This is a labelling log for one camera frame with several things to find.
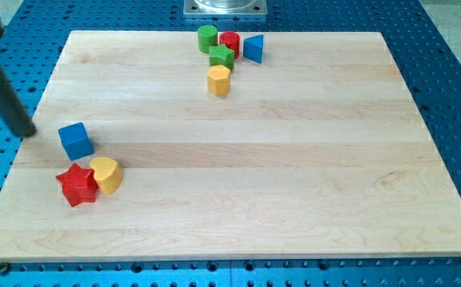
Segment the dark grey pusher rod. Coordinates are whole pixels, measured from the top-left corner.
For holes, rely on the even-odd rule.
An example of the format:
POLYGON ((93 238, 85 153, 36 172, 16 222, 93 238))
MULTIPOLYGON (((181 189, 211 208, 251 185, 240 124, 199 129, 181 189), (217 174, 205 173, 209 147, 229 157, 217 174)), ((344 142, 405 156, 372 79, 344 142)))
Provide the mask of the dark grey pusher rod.
POLYGON ((36 132, 25 106, 18 98, 18 94, 10 84, 0 65, 0 117, 17 137, 30 137, 36 132))

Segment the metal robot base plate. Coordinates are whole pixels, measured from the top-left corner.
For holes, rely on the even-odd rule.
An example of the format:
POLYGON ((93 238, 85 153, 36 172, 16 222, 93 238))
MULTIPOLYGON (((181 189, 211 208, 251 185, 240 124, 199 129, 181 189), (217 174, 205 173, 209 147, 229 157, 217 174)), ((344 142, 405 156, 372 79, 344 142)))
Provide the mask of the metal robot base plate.
POLYGON ((186 17, 203 16, 266 16, 267 0, 184 0, 186 17))

